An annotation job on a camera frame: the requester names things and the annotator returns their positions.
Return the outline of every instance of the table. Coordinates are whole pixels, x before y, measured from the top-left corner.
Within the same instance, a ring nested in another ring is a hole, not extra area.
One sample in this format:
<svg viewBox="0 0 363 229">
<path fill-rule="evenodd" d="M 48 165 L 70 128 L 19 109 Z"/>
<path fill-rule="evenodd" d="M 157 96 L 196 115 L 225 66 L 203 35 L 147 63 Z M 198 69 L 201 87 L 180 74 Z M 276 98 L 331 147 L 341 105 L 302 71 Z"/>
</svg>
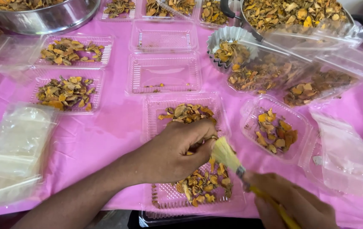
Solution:
<svg viewBox="0 0 363 229">
<path fill-rule="evenodd" d="M 52 156 L 46 170 L 44 185 L 37 197 L 0 207 L 0 214 L 32 209 L 48 196 L 141 145 L 143 96 L 128 96 L 124 92 L 128 77 L 128 56 L 131 53 L 128 49 L 131 27 L 131 22 L 104 23 L 92 20 L 82 28 L 71 32 L 71 34 L 115 36 L 113 52 L 105 69 L 106 77 L 100 110 L 94 115 L 63 116 L 60 119 L 51 141 Z M 239 110 L 252 96 L 236 92 L 227 86 L 226 76 L 211 65 L 206 53 L 206 40 L 211 31 L 197 27 L 197 33 L 203 91 L 216 91 L 221 95 L 230 122 L 231 144 L 235 146 L 243 165 L 262 173 L 276 172 L 283 175 L 332 204 L 337 210 L 339 226 L 363 228 L 363 211 L 325 195 L 305 178 L 300 167 L 282 164 L 266 155 L 242 135 L 239 129 Z M 11 100 L 15 86 L 16 83 L 8 78 L 0 84 L 0 120 L 6 105 Z M 311 118 L 306 107 L 300 108 L 299 111 Z M 363 86 L 344 93 L 341 99 L 331 102 L 325 111 L 352 124 L 363 138 Z M 143 185 L 128 187 L 115 195 L 104 209 L 141 210 L 142 191 Z M 244 211 L 222 216 L 258 217 L 253 194 L 245 195 L 247 206 Z"/>
</svg>

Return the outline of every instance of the yellow brush handle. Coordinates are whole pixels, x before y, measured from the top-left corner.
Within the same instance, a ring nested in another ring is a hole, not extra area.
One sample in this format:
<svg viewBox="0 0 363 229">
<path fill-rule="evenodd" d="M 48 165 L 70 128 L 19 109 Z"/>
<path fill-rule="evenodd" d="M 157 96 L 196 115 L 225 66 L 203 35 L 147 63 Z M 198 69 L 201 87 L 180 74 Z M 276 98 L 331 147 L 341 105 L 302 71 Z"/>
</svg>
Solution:
<svg viewBox="0 0 363 229">
<path fill-rule="evenodd" d="M 289 229 L 301 229 L 299 224 L 297 224 L 295 220 L 290 218 L 284 207 L 277 204 L 276 201 L 273 200 L 268 194 L 262 192 L 257 187 L 254 187 L 252 185 L 249 187 L 249 190 L 251 190 L 251 192 L 253 192 L 256 196 L 264 198 L 266 201 L 268 201 L 273 206 L 273 208 L 279 212 L 279 215 L 282 217 L 283 221 L 286 223 Z"/>
</svg>

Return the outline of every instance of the brush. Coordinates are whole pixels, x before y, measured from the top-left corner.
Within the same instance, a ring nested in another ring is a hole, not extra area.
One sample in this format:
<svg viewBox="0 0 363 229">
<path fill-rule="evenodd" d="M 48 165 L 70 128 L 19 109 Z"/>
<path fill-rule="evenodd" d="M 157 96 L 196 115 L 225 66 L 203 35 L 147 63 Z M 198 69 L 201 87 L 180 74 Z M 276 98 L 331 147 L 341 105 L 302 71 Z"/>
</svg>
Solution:
<svg viewBox="0 0 363 229">
<path fill-rule="evenodd" d="M 235 155 L 234 150 L 227 143 L 225 137 L 221 137 L 215 142 L 211 157 L 215 159 L 218 163 L 225 164 L 225 166 L 234 171 L 236 175 L 242 180 L 242 176 L 245 174 L 245 168 L 242 166 L 238 157 Z M 273 208 L 278 211 L 279 215 L 282 217 L 283 221 L 286 223 L 289 229 L 301 229 L 297 222 L 287 214 L 284 207 L 276 203 L 276 201 L 273 200 L 270 195 L 262 192 L 257 187 L 250 185 L 245 181 L 242 182 L 257 197 L 261 197 L 264 200 L 268 201 L 273 206 Z"/>
</svg>

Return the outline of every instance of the hand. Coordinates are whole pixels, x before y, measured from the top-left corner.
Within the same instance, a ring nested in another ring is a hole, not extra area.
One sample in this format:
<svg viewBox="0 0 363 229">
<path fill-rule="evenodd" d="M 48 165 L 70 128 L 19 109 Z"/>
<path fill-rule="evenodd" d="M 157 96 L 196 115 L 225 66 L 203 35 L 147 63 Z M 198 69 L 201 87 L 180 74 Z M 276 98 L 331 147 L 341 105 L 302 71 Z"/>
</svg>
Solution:
<svg viewBox="0 0 363 229">
<path fill-rule="evenodd" d="M 243 180 L 269 194 L 285 207 L 303 229 L 337 229 L 335 211 L 317 196 L 277 174 L 247 172 Z M 255 197 L 255 205 L 266 229 L 285 229 L 284 221 L 271 204 Z"/>
<path fill-rule="evenodd" d="M 217 136 L 217 131 L 208 119 L 189 124 L 172 122 L 152 140 L 120 160 L 132 168 L 137 183 L 176 182 L 208 162 L 215 143 L 212 136 Z"/>
</svg>

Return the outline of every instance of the brush bristles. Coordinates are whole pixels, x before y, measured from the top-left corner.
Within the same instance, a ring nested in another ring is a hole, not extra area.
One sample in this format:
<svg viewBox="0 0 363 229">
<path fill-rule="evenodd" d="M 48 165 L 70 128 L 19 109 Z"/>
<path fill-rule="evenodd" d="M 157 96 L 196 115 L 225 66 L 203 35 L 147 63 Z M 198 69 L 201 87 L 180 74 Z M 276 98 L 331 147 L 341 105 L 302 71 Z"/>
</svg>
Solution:
<svg viewBox="0 0 363 229">
<path fill-rule="evenodd" d="M 217 162 L 225 164 L 225 166 L 229 167 L 234 172 L 236 172 L 241 165 L 225 137 L 221 137 L 215 142 L 211 156 Z"/>
</svg>

